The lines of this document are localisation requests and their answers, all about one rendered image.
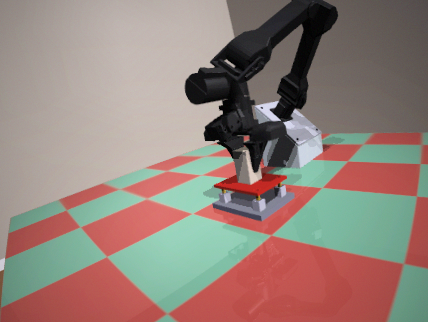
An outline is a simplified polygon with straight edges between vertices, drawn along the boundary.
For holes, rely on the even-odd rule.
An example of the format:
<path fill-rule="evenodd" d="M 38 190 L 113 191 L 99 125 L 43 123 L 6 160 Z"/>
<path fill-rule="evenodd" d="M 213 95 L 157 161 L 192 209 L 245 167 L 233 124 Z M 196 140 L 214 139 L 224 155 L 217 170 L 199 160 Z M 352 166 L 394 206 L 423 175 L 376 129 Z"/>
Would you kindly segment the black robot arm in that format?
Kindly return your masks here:
<path fill-rule="evenodd" d="M 271 60 L 272 49 L 302 23 L 304 30 L 291 73 L 282 77 L 277 91 L 282 97 L 276 108 L 270 109 L 282 122 L 293 120 L 293 111 L 302 110 L 306 103 L 307 73 L 321 36 L 332 29 L 338 19 L 338 11 L 323 0 L 291 1 L 260 28 L 244 31 L 233 38 L 211 59 L 210 64 L 214 68 L 199 68 L 198 73 L 186 78 L 185 94 L 192 104 L 250 96 L 247 81 L 261 72 Z M 235 106 L 233 112 L 225 113 L 223 110 L 221 116 L 205 126 L 212 141 L 225 141 L 239 127 L 248 128 L 240 107 Z"/>

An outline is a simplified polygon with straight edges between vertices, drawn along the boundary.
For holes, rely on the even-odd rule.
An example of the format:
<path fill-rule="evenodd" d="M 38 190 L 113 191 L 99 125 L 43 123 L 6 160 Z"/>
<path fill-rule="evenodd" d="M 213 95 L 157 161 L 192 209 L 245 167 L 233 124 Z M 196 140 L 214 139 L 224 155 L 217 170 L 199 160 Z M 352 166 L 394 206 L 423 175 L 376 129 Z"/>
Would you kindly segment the red plate with grey square handle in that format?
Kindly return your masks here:
<path fill-rule="evenodd" d="M 249 149 L 242 147 L 232 151 L 236 175 L 214 185 L 214 188 L 259 196 L 287 178 L 287 175 L 254 173 Z"/>

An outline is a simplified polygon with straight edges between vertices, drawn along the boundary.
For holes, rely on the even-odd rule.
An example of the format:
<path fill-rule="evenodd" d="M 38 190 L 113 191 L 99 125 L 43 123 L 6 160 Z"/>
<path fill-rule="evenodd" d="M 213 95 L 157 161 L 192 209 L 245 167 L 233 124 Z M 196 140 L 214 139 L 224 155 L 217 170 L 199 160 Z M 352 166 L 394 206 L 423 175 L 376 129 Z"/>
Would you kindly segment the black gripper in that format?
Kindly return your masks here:
<path fill-rule="evenodd" d="M 245 145 L 249 149 L 252 168 L 254 173 L 256 173 L 258 172 L 263 152 L 268 141 L 272 141 L 286 135 L 286 125 L 282 121 L 266 121 L 259 124 L 258 119 L 254 120 L 252 105 L 256 105 L 256 103 L 254 100 L 251 100 L 250 96 L 223 100 L 222 102 L 223 105 L 219 106 L 219 110 L 224 110 L 225 113 L 233 112 L 233 109 L 236 109 L 235 104 L 237 104 L 246 119 L 248 128 L 241 129 L 239 127 L 227 140 L 219 140 L 217 144 L 225 147 L 232 158 L 232 151 L 242 148 Z M 250 140 L 244 142 L 244 136 L 241 135 L 250 135 Z"/>

